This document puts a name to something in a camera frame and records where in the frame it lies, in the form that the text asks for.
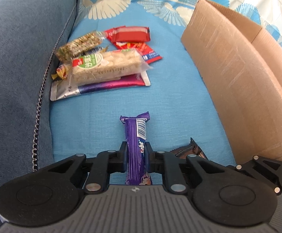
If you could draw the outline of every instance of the red snack package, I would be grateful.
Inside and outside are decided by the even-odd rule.
[[[111,41],[113,35],[113,28],[105,31],[106,38]],[[142,57],[145,62],[150,64],[156,60],[161,60],[162,57],[155,52],[151,47],[149,47],[146,43],[127,43],[127,42],[116,42],[113,43],[117,49],[128,49],[128,48],[136,48],[139,52],[142,53]]]
[[[148,42],[150,41],[149,27],[121,26],[113,29],[111,42]]]

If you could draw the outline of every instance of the white feather pattern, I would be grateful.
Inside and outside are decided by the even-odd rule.
[[[189,9],[187,7],[182,7],[182,6],[177,7],[176,11],[179,13],[180,17],[184,20],[186,25],[190,22],[194,12],[193,9]]]
[[[83,7],[89,9],[89,19],[111,18],[119,15],[131,3],[131,0],[97,0],[92,3],[90,0],[82,0]]]
[[[161,0],[138,0],[144,9],[155,16],[164,19],[169,24],[186,26],[179,13],[168,2]]]

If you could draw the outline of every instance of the couch cushion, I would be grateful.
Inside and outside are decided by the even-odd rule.
[[[32,171],[37,101],[51,52],[64,25],[71,32],[76,0],[0,0],[0,186]],[[52,73],[58,64],[50,65]],[[47,76],[39,125],[38,166],[52,163]]]

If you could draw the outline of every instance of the purple candy bar wrapper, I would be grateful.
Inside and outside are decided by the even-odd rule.
[[[151,185],[150,175],[145,170],[144,146],[146,140],[145,123],[150,120],[148,112],[137,117],[120,116],[125,125],[128,145],[128,167],[125,185]]]

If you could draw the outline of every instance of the blue cloth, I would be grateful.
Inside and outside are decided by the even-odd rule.
[[[112,18],[82,19],[70,40],[92,30],[120,25],[149,26],[148,44],[163,56],[152,63],[154,69],[148,70],[151,86],[95,92],[52,102],[50,128],[54,160],[79,152],[92,157],[100,151],[119,149],[125,140],[120,115],[135,116],[149,111],[147,141],[154,150],[170,151],[188,144],[193,137],[210,160],[235,164],[207,88],[181,43],[185,27],[148,13],[138,1],[131,0],[123,13]],[[105,40],[102,46],[109,44]],[[111,183],[124,182],[124,175],[117,176]]]
[[[32,170],[38,96],[54,45],[76,0],[0,0],[0,186]],[[60,45],[75,21],[72,14]],[[49,128],[50,74],[42,102],[38,165],[53,162]]]

